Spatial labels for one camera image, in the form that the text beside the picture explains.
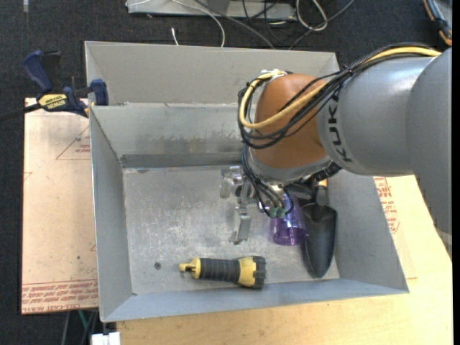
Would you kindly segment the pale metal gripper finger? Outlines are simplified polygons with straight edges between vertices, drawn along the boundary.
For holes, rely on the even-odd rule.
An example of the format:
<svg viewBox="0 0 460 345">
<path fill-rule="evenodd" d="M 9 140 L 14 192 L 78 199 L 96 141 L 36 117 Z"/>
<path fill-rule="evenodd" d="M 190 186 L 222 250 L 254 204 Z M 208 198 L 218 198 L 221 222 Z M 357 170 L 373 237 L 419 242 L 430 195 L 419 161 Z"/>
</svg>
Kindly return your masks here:
<svg viewBox="0 0 460 345">
<path fill-rule="evenodd" d="M 221 198 L 228 198 L 231 194 L 231 188 L 234 186 L 235 171 L 231 168 L 221 171 L 221 184 L 219 193 Z"/>
<path fill-rule="evenodd" d="M 252 223 L 252 217 L 247 212 L 246 208 L 238 208 L 238 221 L 236 228 L 229 237 L 229 241 L 232 244 L 241 244 L 249 238 L 250 227 Z"/>
</svg>

